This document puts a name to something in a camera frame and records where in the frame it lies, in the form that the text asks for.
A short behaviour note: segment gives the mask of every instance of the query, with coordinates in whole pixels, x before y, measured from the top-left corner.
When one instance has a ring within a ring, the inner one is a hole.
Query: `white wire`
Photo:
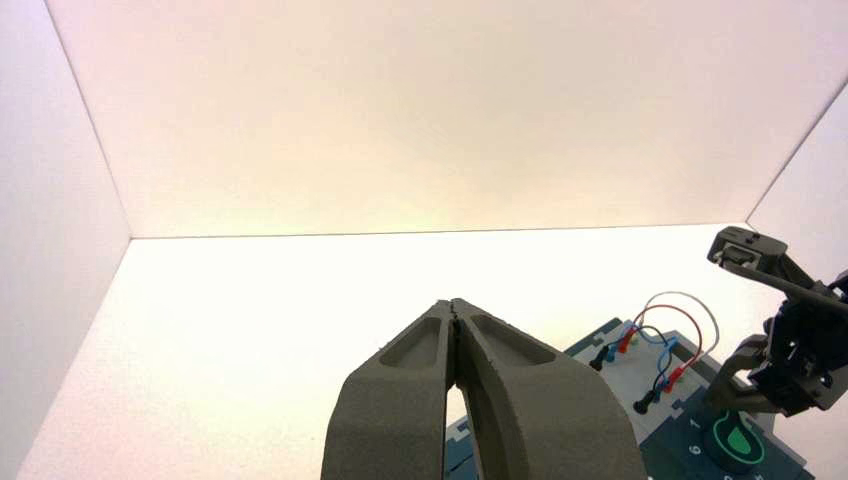
[[[702,353],[698,357],[698,359],[700,359],[704,355],[709,355],[713,350],[715,350],[715,347],[718,345],[718,341],[719,341],[719,338],[721,338],[721,335],[720,335],[719,329],[718,329],[718,322],[716,321],[715,315],[713,315],[713,312],[710,311],[710,307],[708,307],[704,302],[701,301],[701,299],[699,299],[695,295],[692,295],[691,293],[680,292],[680,291],[677,291],[677,290],[667,290],[665,292],[660,292],[660,293],[654,295],[653,297],[649,298],[648,301],[645,303],[645,308],[647,309],[649,306],[651,306],[651,302],[653,302],[657,297],[660,297],[662,295],[682,295],[684,297],[687,297],[687,298],[692,299],[695,302],[697,302],[698,305],[700,305],[701,308],[703,308],[704,311],[707,312],[707,315],[710,316],[710,320],[713,322],[713,328],[715,329],[716,336],[715,336],[715,339],[713,340],[713,344],[710,345],[710,348],[708,348],[706,351],[704,351],[704,353]],[[646,316],[648,316],[648,312],[643,313],[642,318],[639,319],[639,325],[640,326],[643,323],[645,323],[645,317]]]

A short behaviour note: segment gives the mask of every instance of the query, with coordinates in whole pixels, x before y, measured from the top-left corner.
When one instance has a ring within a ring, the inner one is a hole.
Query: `white floor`
[[[317,479],[347,374],[438,298],[562,349],[687,290],[724,359],[782,297],[706,260],[721,227],[134,241],[19,478]],[[845,415],[827,415],[778,432],[837,478]]]

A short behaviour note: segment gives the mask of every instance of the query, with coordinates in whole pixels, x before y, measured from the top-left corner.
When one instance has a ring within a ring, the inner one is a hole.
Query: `black connector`
[[[633,410],[636,410],[636,413],[640,415],[648,413],[648,406],[654,401],[654,397],[656,396],[657,392],[655,390],[649,390],[648,393],[642,397],[642,400],[633,402]]]
[[[600,372],[601,369],[604,368],[604,359],[607,357],[608,353],[609,345],[604,345],[601,351],[598,352],[598,356],[596,356],[594,360],[589,362],[589,366]]]

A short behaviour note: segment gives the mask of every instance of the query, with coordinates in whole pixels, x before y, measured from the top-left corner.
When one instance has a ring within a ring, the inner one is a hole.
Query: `red wire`
[[[692,315],[689,315],[689,312],[687,312],[686,310],[683,310],[680,307],[675,307],[674,305],[667,305],[667,304],[664,304],[664,303],[657,304],[657,305],[651,305],[650,307],[642,310],[641,312],[639,312],[639,315],[636,315],[636,318],[633,319],[633,323],[638,324],[639,326],[642,326],[641,322],[642,322],[642,320],[644,320],[643,317],[645,315],[645,312],[647,312],[648,310],[651,310],[653,308],[670,308],[672,310],[677,310],[678,312],[682,313],[683,315],[686,315],[686,318],[688,318],[689,321],[692,322],[692,325],[695,326],[695,330],[698,331],[698,351],[695,353],[695,355],[692,358],[689,359],[688,362],[684,363],[683,367],[682,367],[684,369],[689,368],[689,365],[692,365],[693,363],[695,363],[698,360],[698,358],[700,358],[700,356],[701,356],[701,343],[703,342],[703,338],[701,337],[701,327],[698,326],[698,322],[696,322],[695,319],[692,318]]]

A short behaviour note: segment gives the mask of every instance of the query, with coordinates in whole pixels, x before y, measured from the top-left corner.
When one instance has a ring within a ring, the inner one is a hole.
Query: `red connector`
[[[676,382],[677,379],[679,379],[680,376],[683,375],[683,372],[685,371],[684,367],[685,365],[681,365],[675,368],[673,372],[671,372],[671,375],[669,375],[668,377],[668,384],[666,384],[665,388],[663,389],[665,393],[671,393],[671,389],[674,388],[674,382]]]
[[[636,328],[631,327],[630,330],[627,331],[627,334],[622,337],[621,341],[618,342],[618,352],[619,353],[627,353],[627,347],[630,346],[630,339],[633,337],[633,334],[636,333]]]

